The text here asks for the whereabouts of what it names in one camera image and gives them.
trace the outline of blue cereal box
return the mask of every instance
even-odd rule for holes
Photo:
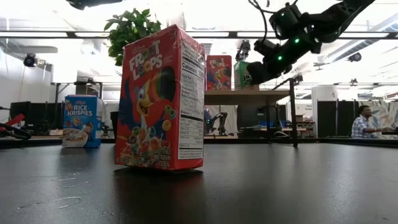
[[[62,147],[100,146],[102,101],[96,96],[68,95],[64,108]]]

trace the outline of cereal box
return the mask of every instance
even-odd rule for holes
[[[250,85],[252,80],[247,67],[249,62],[236,62],[234,65],[235,90],[259,90],[259,85]]]
[[[102,101],[96,96],[68,95],[64,108],[62,147],[100,146]]]
[[[230,90],[232,57],[209,55],[206,59],[206,90]]]
[[[203,165],[204,48],[176,25],[124,47],[115,163]]]

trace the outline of wooden shelf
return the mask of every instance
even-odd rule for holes
[[[264,105],[289,96],[288,90],[213,90],[205,92],[205,105]]]

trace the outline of scratch on table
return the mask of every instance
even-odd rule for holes
[[[64,181],[64,180],[73,180],[73,179],[76,179],[76,177],[67,178],[67,179],[60,179],[60,180],[58,180],[58,181]]]
[[[37,202],[37,203],[30,204],[30,205],[24,205],[24,206],[18,207],[18,209],[32,207],[32,206],[36,206],[36,205],[42,205],[42,204],[50,203],[50,202],[57,202],[57,201],[61,201],[61,200],[70,200],[70,199],[76,200],[75,202],[73,202],[71,204],[58,207],[58,208],[67,208],[67,207],[69,207],[71,205],[80,203],[81,202],[81,197],[79,197],[79,196],[84,195],[84,194],[88,194],[88,193],[89,192],[84,192],[84,193],[81,193],[81,194],[78,194],[78,195],[74,195],[74,196],[70,196],[70,197],[63,197],[63,198],[58,198],[58,199],[54,199],[54,200],[48,200],[48,201],[44,201],[44,202]]]
[[[72,187],[75,187],[75,186],[74,186],[74,185],[72,185],[72,186],[63,186],[63,185],[60,185],[60,187],[72,188]]]

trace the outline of red cereal box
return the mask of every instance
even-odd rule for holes
[[[232,57],[230,55],[209,55],[206,60],[207,90],[230,90]]]
[[[203,165],[204,52],[176,25],[124,47],[115,163]]]

